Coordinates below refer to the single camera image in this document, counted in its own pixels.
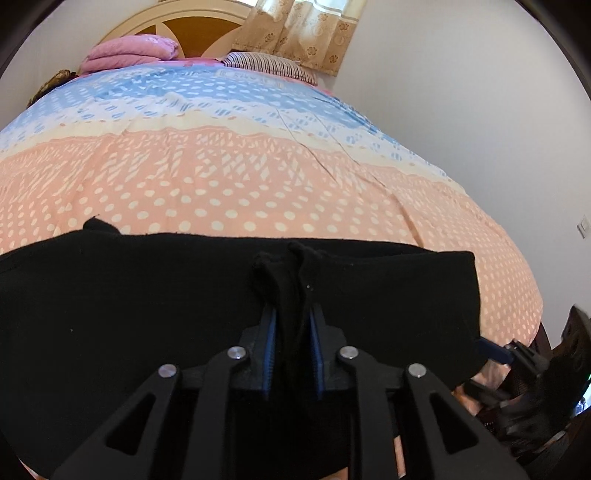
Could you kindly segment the patterned pink blue bedspread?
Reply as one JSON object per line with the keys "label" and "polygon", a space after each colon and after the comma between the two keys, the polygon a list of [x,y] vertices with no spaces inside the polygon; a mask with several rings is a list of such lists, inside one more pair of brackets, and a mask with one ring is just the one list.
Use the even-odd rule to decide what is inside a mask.
{"label": "patterned pink blue bedspread", "polygon": [[124,235],[311,238],[474,254],[484,337],[543,301],[506,231],[439,167],[311,85],[211,62],[108,70],[1,132],[1,252],[97,219]]}

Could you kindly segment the white wall socket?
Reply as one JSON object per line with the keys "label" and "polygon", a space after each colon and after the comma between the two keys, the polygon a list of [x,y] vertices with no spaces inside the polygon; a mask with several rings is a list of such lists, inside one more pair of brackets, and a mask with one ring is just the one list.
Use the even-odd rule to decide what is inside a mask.
{"label": "white wall socket", "polygon": [[583,239],[586,239],[591,232],[591,222],[584,216],[577,224],[577,230]]}

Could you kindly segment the folded pink blanket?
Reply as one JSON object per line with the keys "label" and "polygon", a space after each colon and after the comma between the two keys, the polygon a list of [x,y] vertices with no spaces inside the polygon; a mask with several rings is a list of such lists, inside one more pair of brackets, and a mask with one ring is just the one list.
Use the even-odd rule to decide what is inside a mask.
{"label": "folded pink blanket", "polygon": [[178,50],[176,41],[155,34],[118,37],[93,47],[80,65],[79,73],[174,60]]}

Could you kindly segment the brown woven basket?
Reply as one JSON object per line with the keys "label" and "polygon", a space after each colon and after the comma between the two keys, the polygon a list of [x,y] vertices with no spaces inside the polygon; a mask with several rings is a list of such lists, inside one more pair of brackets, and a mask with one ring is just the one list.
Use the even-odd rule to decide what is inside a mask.
{"label": "brown woven basket", "polygon": [[62,69],[58,71],[53,77],[45,82],[39,90],[29,99],[27,107],[31,107],[34,103],[39,101],[43,96],[47,95],[56,88],[76,79],[77,73],[71,70]]}

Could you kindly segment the black pants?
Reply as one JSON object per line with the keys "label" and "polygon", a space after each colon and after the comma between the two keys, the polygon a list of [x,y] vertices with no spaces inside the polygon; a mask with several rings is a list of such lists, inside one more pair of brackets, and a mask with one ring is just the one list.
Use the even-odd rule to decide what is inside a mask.
{"label": "black pants", "polygon": [[346,415],[318,397],[310,313],[379,362],[449,388],[483,367],[470,252],[390,242],[82,229],[1,258],[1,430],[54,471],[156,369],[204,364],[276,318],[270,393],[228,423],[223,467],[315,479],[346,466]]}

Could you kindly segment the cream wooden headboard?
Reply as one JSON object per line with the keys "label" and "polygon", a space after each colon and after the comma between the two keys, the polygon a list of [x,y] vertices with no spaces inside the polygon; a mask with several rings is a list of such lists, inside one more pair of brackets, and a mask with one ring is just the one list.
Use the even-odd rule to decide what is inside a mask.
{"label": "cream wooden headboard", "polygon": [[242,1],[160,1],[112,29],[101,43],[156,34],[178,44],[178,58],[222,58],[231,51],[252,6]]}

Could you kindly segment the striped pillow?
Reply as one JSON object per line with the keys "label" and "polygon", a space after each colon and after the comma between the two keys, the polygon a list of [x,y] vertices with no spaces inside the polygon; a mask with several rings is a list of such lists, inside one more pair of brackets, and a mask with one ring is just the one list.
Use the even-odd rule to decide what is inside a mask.
{"label": "striped pillow", "polygon": [[310,70],[283,57],[259,52],[231,52],[221,59],[226,67],[276,75],[317,86],[318,79]]}

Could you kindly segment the beige floral curtain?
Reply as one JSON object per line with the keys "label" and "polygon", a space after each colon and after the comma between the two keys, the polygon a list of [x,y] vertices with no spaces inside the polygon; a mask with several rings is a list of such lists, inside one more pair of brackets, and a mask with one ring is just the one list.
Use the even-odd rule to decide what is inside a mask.
{"label": "beige floral curtain", "polygon": [[232,48],[270,54],[335,77],[366,0],[259,0]]}

